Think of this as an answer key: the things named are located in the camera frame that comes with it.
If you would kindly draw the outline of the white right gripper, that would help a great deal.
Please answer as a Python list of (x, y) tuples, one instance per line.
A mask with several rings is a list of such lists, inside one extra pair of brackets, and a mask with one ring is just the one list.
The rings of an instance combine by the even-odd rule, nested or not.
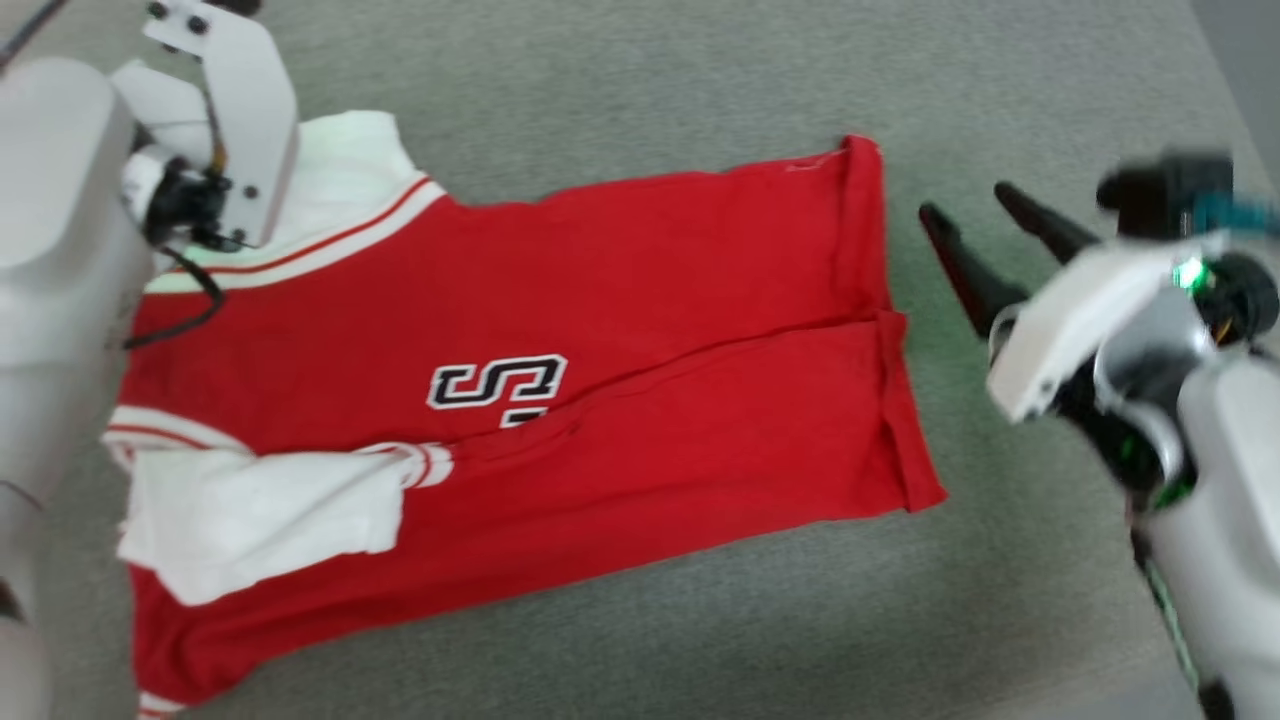
[(1012, 423), (1048, 411), (1061, 387), (1093, 357), (1123, 366), (1161, 355), (1213, 355), (1217, 345), (1183, 284), (1184, 268), (1206, 270), (1212, 261), (1243, 258), (1258, 265), (1266, 290), (1277, 291), (1277, 264), (1258, 240), (1244, 245), (1229, 234), (1202, 234), (1166, 245), (1100, 246), (1101, 237), (1011, 182), (996, 183), (993, 195), (1020, 231), (1064, 266), (1032, 297), (973, 252), (937, 205), (922, 204), (918, 220), (978, 337), (991, 337), (1001, 314), (1020, 304), (986, 382)]

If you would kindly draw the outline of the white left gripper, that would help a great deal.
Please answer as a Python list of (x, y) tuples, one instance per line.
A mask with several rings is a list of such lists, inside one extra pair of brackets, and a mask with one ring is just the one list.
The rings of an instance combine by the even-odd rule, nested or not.
[(142, 63), (111, 74), (137, 131), (124, 200), (148, 243), (260, 249), (300, 143), (294, 87), (256, 1), (151, 1), (145, 35), (193, 58), (200, 85)]

